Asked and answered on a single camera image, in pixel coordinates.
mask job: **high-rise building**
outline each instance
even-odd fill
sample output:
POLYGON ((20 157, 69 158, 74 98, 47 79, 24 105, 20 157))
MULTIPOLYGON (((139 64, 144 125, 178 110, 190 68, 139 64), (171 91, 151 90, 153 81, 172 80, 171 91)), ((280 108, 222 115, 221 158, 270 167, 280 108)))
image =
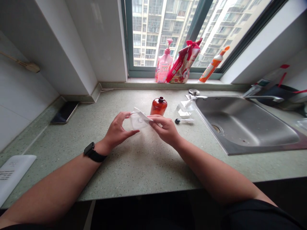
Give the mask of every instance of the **high-rise building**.
MULTIPOLYGON (((213 0, 197 40, 201 52, 193 67, 207 67, 212 58, 238 44, 270 0, 213 0)), ((176 56, 185 40, 199 0, 132 0, 134 66, 156 66, 157 57, 173 39, 176 56)))

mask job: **countertop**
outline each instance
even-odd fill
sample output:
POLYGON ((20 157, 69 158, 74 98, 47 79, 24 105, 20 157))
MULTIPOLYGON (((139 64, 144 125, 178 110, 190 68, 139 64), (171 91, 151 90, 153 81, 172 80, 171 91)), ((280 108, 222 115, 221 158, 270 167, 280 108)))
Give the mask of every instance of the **countertop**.
MULTIPOLYGON (((163 96, 168 107, 165 117, 179 118, 176 107, 185 101, 187 90, 115 89, 101 93, 97 103, 81 104, 65 125, 49 125, 26 154, 36 161, 6 200, 8 208, 40 179, 83 152, 92 141, 101 140, 120 111, 137 107, 147 115, 152 100, 163 96)), ((241 95, 240 91, 202 90, 201 95, 241 95)), ((263 107, 294 126, 302 116, 263 107)), ((194 112, 194 124, 180 123, 177 130, 184 138, 214 157, 229 164, 252 182, 307 176, 307 150, 228 156, 206 124, 194 112)), ((124 128, 131 129, 126 119, 124 128)), ((296 127, 307 135, 307 132, 296 127)), ((201 184, 177 152, 164 143, 148 126, 117 146, 90 180, 79 201, 135 196, 201 188, 201 184)))

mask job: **black pants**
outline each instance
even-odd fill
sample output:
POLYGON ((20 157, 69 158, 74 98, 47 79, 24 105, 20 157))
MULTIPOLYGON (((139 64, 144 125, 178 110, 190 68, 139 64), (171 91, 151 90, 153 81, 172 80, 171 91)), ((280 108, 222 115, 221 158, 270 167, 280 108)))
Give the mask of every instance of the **black pants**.
POLYGON ((97 200, 91 223, 91 230, 194 228, 185 193, 97 200))

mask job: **smartwatch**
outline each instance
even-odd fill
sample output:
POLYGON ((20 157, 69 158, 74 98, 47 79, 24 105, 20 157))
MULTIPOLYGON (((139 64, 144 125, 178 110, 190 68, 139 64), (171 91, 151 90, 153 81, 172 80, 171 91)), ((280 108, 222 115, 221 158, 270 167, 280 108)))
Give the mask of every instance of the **smartwatch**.
POLYGON ((91 158, 93 161, 96 162, 103 162, 106 159, 106 156, 100 155, 94 150, 95 144, 92 142, 89 144, 85 150, 84 150, 84 155, 91 158))

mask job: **sink drain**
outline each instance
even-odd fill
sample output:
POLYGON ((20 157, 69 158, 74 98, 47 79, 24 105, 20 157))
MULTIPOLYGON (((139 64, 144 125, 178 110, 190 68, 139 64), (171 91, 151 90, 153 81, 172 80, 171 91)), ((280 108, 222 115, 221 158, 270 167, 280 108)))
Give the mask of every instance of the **sink drain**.
POLYGON ((215 131, 217 131, 218 133, 221 132, 221 129, 219 127, 217 127, 216 125, 212 125, 212 127, 215 129, 215 131))

